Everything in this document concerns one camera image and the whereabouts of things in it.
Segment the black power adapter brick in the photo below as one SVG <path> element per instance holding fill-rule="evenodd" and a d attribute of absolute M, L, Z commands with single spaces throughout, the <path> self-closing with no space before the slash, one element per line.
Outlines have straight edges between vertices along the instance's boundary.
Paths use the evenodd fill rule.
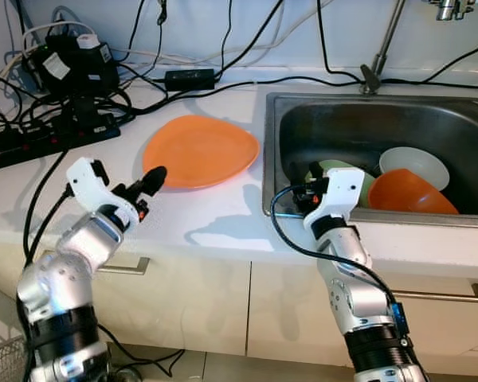
<path fill-rule="evenodd" d="M 162 82 L 169 92 L 213 90 L 217 76 L 211 68 L 170 70 L 165 72 Z"/>

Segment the white cabinet drawer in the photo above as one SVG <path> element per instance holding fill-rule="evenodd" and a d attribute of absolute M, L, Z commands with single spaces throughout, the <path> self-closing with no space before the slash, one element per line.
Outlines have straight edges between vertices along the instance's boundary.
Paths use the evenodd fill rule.
<path fill-rule="evenodd" d="M 478 376 L 478 303 L 399 298 L 429 374 Z M 257 359 L 351 367 L 313 265 L 253 264 L 247 354 Z"/>
<path fill-rule="evenodd" d="M 250 276 L 249 262 L 149 255 L 144 275 L 94 275 L 96 315 L 124 345 L 244 356 Z"/>

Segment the black power strip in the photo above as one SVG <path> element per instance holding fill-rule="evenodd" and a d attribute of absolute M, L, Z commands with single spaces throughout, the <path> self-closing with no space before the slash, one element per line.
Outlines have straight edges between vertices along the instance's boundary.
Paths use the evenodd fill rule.
<path fill-rule="evenodd" d="M 47 124 L 32 123 L 27 131 L 3 128 L 0 169 L 119 137 L 122 123 L 115 116 L 101 114 L 100 120 L 96 125 L 82 125 L 68 116 L 57 116 Z"/>

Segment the black charger with white labels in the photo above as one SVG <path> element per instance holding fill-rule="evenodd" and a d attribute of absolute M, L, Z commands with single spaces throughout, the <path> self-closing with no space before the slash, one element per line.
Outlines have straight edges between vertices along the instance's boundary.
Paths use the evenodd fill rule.
<path fill-rule="evenodd" d="M 56 96 L 107 95 L 120 84 L 111 50 L 95 33 L 45 37 L 43 45 L 25 55 L 24 69 L 41 90 Z"/>

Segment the light green plate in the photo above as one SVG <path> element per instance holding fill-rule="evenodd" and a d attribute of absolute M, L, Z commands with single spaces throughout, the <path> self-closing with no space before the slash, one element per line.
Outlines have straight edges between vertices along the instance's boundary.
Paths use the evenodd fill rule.
<path fill-rule="evenodd" d="M 313 169 L 316 167 L 320 168 L 320 174 L 325 175 L 327 171 L 333 168 L 353 168 L 354 166 L 352 164 L 349 164 L 347 162 L 343 162 L 340 160 L 327 159 L 327 160 L 322 160 L 318 162 L 312 162 L 311 168 Z M 362 186 L 360 186 L 360 188 L 357 188 L 361 192 L 357 207 L 363 208 L 363 209 L 368 209 L 370 207 L 369 192 L 370 192 L 370 187 L 373 185 L 375 181 L 376 181 L 376 177 L 374 177 L 374 175 L 371 175 L 370 172 L 367 172 L 364 170 L 364 179 L 363 179 Z"/>

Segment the white bowl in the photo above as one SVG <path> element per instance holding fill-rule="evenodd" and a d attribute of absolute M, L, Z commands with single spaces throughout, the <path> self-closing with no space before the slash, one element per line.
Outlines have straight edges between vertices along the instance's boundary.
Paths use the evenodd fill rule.
<path fill-rule="evenodd" d="M 382 173 L 395 169 L 407 169 L 439 190 L 446 189 L 451 179 L 446 164 L 439 157 L 427 150 L 410 148 L 410 146 L 396 146 L 385 150 L 378 158 L 378 167 Z"/>

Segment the stainless steel sink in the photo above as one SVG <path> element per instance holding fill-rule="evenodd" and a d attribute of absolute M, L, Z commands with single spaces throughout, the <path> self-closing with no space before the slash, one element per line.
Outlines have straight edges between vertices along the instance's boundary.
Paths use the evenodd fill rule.
<path fill-rule="evenodd" d="M 312 163 L 335 159 L 380 174 L 385 150 L 410 146 L 450 173 L 454 215 L 356 209 L 354 222 L 478 228 L 478 98 L 272 92 L 264 129 L 262 212 L 301 183 Z"/>

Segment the orange plate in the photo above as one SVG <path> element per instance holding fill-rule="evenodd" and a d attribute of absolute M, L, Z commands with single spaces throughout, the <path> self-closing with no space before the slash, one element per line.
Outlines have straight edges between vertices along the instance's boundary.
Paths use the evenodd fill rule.
<path fill-rule="evenodd" d="M 246 170 L 260 153 L 249 131 L 228 121 L 189 114 L 159 128 L 142 153 L 142 169 L 167 169 L 165 186 L 202 189 Z"/>

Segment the steel faucet with lever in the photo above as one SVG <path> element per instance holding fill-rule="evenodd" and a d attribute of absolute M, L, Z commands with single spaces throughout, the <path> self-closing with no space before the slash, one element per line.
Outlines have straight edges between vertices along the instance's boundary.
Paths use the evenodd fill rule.
<path fill-rule="evenodd" d="M 461 58 L 453 59 L 453 62 L 447 63 L 446 66 L 436 69 L 435 72 L 429 74 L 424 80 L 402 80 L 402 79 L 384 79 L 382 74 L 387 67 L 389 53 L 391 47 L 395 43 L 396 33 L 402 22 L 402 15 L 406 11 L 406 7 L 410 1 L 421 2 L 427 4 L 427 8 L 433 10 L 433 21 L 436 23 L 453 23 L 464 21 L 466 15 L 475 11 L 478 6 L 478 0 L 394 0 L 390 17 L 384 32 L 376 55 L 369 64 L 360 66 L 362 70 L 362 80 L 360 80 L 360 94 L 373 96 L 377 95 L 383 84 L 412 84 L 413 86 L 438 86 L 436 79 L 441 74 L 447 72 L 451 66 L 462 61 L 469 53 Z"/>

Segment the orange bowl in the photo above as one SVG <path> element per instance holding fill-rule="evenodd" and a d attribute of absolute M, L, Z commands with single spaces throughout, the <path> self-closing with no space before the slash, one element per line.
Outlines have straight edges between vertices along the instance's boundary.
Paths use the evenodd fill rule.
<path fill-rule="evenodd" d="M 395 169 L 378 176 L 367 194 L 370 207 L 378 210 L 459 214 L 444 194 L 408 169 Z"/>

